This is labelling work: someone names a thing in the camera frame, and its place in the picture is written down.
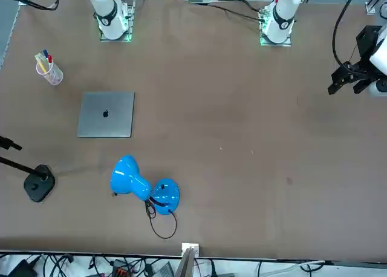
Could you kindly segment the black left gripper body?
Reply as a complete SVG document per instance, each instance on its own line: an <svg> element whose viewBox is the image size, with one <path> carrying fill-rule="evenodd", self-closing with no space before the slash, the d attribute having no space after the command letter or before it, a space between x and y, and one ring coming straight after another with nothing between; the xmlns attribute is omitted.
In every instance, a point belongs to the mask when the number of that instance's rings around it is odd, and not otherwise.
<svg viewBox="0 0 387 277"><path fill-rule="evenodd" d="M377 46L377 39L379 31L382 27L380 25L367 25L356 36L357 48L360 55L360 60L348 68L357 73L364 73L368 76L381 76L379 71L371 62L370 57L374 53Z"/></svg>

